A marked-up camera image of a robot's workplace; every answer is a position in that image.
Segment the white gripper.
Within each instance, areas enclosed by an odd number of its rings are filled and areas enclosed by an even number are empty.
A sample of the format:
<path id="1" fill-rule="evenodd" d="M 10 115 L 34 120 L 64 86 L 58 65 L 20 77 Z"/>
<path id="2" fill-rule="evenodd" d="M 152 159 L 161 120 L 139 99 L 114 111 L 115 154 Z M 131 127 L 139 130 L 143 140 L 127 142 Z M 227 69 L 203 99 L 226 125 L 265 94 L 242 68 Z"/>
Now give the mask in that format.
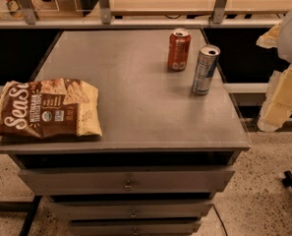
<path id="1" fill-rule="evenodd" d="M 283 19 L 261 35 L 256 45 L 276 48 L 278 56 L 292 63 L 292 10 Z M 264 132 L 281 128 L 292 114 L 292 64 L 283 72 L 274 71 L 269 79 L 265 102 L 260 111 L 258 127 Z"/>

